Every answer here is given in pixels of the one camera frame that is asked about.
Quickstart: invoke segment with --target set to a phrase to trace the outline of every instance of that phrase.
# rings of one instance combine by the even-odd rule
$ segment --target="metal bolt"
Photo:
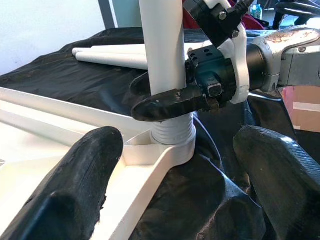
[[[219,19],[225,20],[227,18],[227,13],[225,11],[219,12]]]
[[[299,47],[299,52],[300,52],[300,53],[304,53],[306,50],[307,50],[307,49],[306,49],[305,46]]]
[[[233,33],[232,33],[232,38],[237,38],[239,36],[239,32],[234,30]]]

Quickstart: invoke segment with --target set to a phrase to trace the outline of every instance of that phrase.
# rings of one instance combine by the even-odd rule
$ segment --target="black plastic sheet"
[[[185,30],[184,37],[188,43],[207,40],[200,30]],[[78,62],[72,49],[143,42],[141,28],[105,30],[0,76],[0,87],[130,115],[140,98],[130,93],[129,84],[145,71]],[[131,240],[277,239],[237,161],[233,137],[245,125],[272,126],[291,137],[295,133],[283,107],[276,107],[265,119],[260,104],[255,103],[252,96],[245,103],[228,104],[214,115],[198,113],[194,157],[167,173]],[[272,125],[270,120],[282,125]]]

